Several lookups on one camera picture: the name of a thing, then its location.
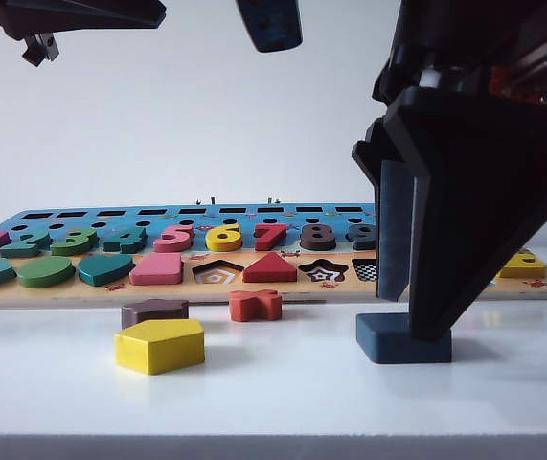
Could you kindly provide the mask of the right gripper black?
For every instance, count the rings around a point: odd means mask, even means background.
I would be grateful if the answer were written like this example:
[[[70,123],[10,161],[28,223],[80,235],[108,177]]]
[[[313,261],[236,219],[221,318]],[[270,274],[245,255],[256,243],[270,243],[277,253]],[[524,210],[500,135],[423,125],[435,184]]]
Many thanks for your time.
[[[547,82],[547,1],[403,1],[373,97],[390,104],[426,69],[461,82],[493,67],[512,87]]]

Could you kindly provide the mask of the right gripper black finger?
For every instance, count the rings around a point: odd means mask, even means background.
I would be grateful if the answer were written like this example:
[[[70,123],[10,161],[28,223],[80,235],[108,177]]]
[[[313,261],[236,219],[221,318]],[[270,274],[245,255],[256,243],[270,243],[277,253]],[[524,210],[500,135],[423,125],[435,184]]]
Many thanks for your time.
[[[377,118],[352,158],[375,189],[378,228],[377,296],[397,301],[409,283],[414,176]]]
[[[410,87],[384,126],[415,175],[410,331],[437,340],[547,221],[547,107]]]

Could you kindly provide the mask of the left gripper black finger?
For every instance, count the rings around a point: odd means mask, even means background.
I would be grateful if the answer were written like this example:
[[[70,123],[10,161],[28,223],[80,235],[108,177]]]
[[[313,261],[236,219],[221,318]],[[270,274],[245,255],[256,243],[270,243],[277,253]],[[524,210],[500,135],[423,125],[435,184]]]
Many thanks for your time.
[[[156,29],[165,17],[157,0],[0,0],[0,27],[26,43],[22,57],[34,66],[58,56],[55,33]]]
[[[237,0],[236,4],[258,52],[280,52],[303,42],[300,13],[295,0]]]

